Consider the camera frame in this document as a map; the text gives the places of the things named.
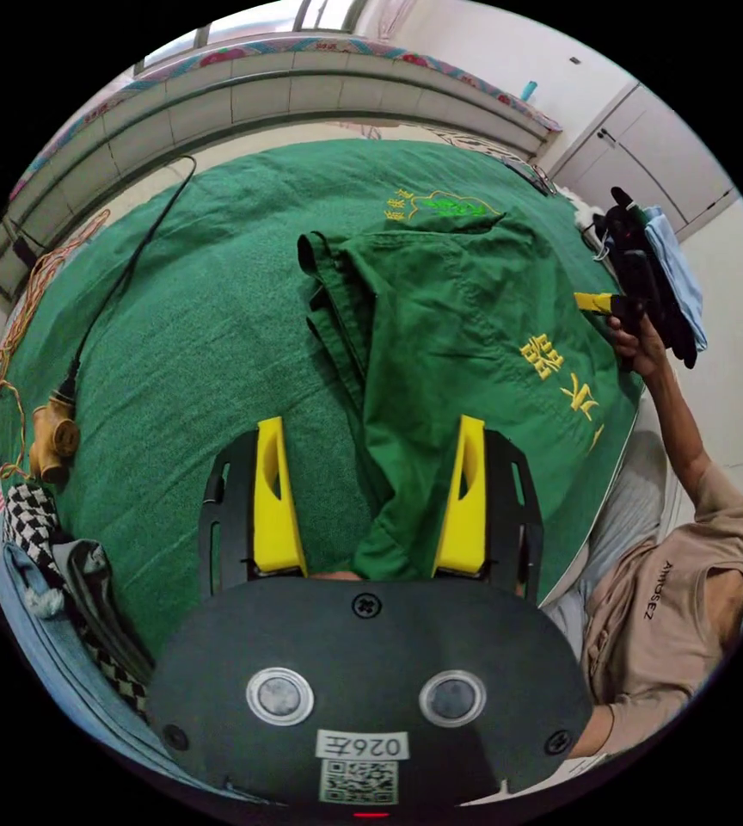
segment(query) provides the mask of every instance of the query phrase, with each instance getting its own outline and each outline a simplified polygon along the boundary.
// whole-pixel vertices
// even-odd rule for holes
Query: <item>green blanket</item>
[[[612,289],[574,228],[572,207],[542,197],[494,159],[445,145],[336,140],[241,157],[197,175],[125,294],[96,322],[78,379],[82,443],[71,481],[57,491],[58,512],[72,534],[104,545],[118,608],[154,657],[199,600],[197,525],[214,457],[261,419],[285,420],[311,570],[352,564],[376,499],[358,471],[342,383],[306,324],[312,289],[297,241],[314,230],[356,237],[400,225],[411,203],[406,194],[435,189],[527,213],[535,237],[557,249],[576,287]],[[49,286],[8,374],[28,413],[28,444],[30,411],[64,378],[92,313],[170,195],[108,227]],[[453,201],[443,208],[453,209]],[[552,324],[529,335],[548,332],[560,347],[556,330]],[[596,451],[612,455],[623,440],[602,438]],[[19,443],[19,414],[4,393],[0,462],[14,460]],[[586,476],[583,467],[562,472]],[[588,518],[596,506],[593,497],[562,504],[588,508]],[[553,562],[542,593],[584,538],[548,546]]]

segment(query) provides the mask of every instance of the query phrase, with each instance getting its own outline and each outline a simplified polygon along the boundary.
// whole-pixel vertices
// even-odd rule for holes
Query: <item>window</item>
[[[262,34],[284,32],[336,31],[349,33],[357,23],[366,0],[275,0],[252,9],[238,11],[166,43],[133,67],[141,71],[176,55],[201,49],[212,43]]]
[[[166,58],[173,57],[175,54],[179,54],[180,52],[187,52],[188,49],[193,48],[193,41],[195,37],[195,31],[187,32],[181,37],[178,37],[176,40],[172,40],[170,43],[160,46],[155,52],[151,52],[145,57],[145,68],[150,66],[152,63],[158,62],[159,60],[165,60]]]
[[[277,0],[253,9],[238,11],[235,15],[220,17],[208,31],[208,42],[216,43],[251,34],[291,32],[300,11],[300,0]]]
[[[303,29],[326,28],[344,31],[354,0],[310,0],[303,17]]]

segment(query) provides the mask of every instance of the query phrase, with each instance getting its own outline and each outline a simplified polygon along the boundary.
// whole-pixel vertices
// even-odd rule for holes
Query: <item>blue jeans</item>
[[[48,590],[28,555],[18,545],[4,543],[0,557],[2,610],[36,675],[72,723],[99,743],[172,780],[226,798],[266,802],[245,793],[211,788],[185,774],[157,735],[110,686],[64,613],[39,619],[28,611],[28,588],[39,597]]]

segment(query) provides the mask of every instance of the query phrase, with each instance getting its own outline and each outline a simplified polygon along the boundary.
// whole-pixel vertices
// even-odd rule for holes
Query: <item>qr code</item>
[[[324,803],[397,803],[397,761],[324,760],[320,799]]]

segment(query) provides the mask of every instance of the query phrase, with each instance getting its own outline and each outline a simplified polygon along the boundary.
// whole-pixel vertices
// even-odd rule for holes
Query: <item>screw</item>
[[[187,751],[188,735],[178,726],[168,724],[163,729],[165,743],[176,751]]]
[[[546,745],[543,746],[543,750],[549,756],[554,757],[555,755],[562,755],[571,745],[572,735],[566,729],[561,729],[550,736],[549,740],[546,741]]]
[[[374,594],[359,594],[352,601],[352,610],[362,620],[376,617],[383,605]]]

